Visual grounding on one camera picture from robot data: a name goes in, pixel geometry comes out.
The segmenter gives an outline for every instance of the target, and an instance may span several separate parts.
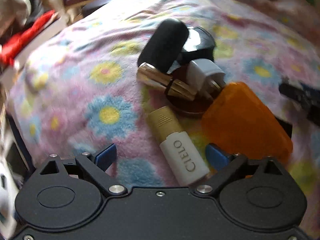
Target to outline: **lipstick tube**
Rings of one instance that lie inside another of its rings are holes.
[[[180,186],[190,185],[209,173],[187,132],[168,106],[150,113],[148,123]]]
[[[164,92],[166,95],[193,101],[197,90],[179,79],[161,73],[148,63],[142,63],[137,72],[137,79],[142,83]]]

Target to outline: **blue flower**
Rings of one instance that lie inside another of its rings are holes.
[[[221,70],[226,74],[224,76],[225,83],[230,83],[237,80],[235,73],[232,73],[227,66],[221,64],[219,65],[219,68],[221,68]]]
[[[89,45],[91,45],[91,44],[92,44],[92,43],[90,42],[90,43],[81,45],[81,46],[77,47],[74,51],[75,51],[75,52],[81,51],[81,50],[87,48],[87,47],[88,47]]]
[[[20,122],[23,137],[31,142],[37,144],[41,135],[41,121],[38,116],[32,117],[27,122]]]
[[[72,153],[74,154],[74,156],[77,156],[78,154],[81,154],[84,152],[86,152],[86,153],[95,153],[96,152],[96,149],[93,148],[93,146],[88,145],[86,143],[76,143],[72,147],[73,147]]]
[[[79,67],[75,66],[75,67],[70,67],[67,68],[63,74],[62,74],[62,78],[63,79],[70,79],[72,78],[74,75],[78,74],[80,71]]]
[[[311,135],[311,151],[316,166],[320,168],[320,131],[315,131]]]
[[[117,164],[117,179],[126,187],[164,186],[152,165],[145,159],[120,159]]]
[[[61,40],[61,41],[59,42],[59,45],[61,45],[61,46],[68,46],[70,43],[71,43],[71,41]]]
[[[264,105],[268,105],[268,100],[266,98],[266,95],[265,93],[261,93],[261,92],[257,92],[257,91],[254,91],[254,93],[256,94],[256,96],[260,99],[260,101],[264,104]]]
[[[264,40],[273,40],[274,36],[271,34],[271,32],[266,31],[259,31],[257,32],[259,38],[262,38]]]
[[[311,68],[315,71],[320,73],[320,62],[317,60],[312,60],[310,63]]]
[[[146,20],[146,21],[143,21],[143,24],[140,25],[140,28],[152,27],[154,25],[157,25],[158,23],[159,23],[159,20],[157,19]]]
[[[260,82],[264,85],[278,85],[281,81],[281,75],[269,63],[261,58],[250,58],[244,61],[244,73],[252,80]]]
[[[115,136],[125,137],[127,131],[135,130],[137,114],[132,111],[129,102],[122,97],[97,97],[88,105],[85,117],[87,126],[99,136],[112,139]]]

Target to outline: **circular indentation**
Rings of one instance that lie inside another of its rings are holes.
[[[158,191],[158,192],[156,193],[156,195],[157,195],[158,197],[163,197],[163,196],[165,195],[165,193],[164,193],[163,191]]]
[[[273,187],[255,187],[247,192],[247,199],[257,207],[273,208],[282,203],[283,195]]]
[[[23,240],[33,240],[32,236],[26,235],[23,237]]]
[[[121,185],[112,185],[109,187],[109,191],[113,194],[120,194],[125,191],[125,187]]]
[[[197,191],[203,194],[209,193],[212,191],[212,187],[209,185],[200,185],[197,187]]]
[[[47,208],[60,208],[69,205],[75,198],[73,190],[67,187],[49,187],[38,194],[38,202]]]
[[[120,111],[112,106],[106,106],[99,112],[99,119],[105,124],[114,124],[119,121]]]

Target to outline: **red fabric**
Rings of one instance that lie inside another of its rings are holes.
[[[17,33],[2,46],[0,60],[6,65],[14,65],[14,58],[38,34],[39,30],[50,20],[54,11],[49,11],[40,16],[33,26],[23,33]]]

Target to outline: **black foam cover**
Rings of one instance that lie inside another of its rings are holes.
[[[189,36],[186,25],[176,19],[164,20],[138,58],[138,67],[146,62],[167,73]]]

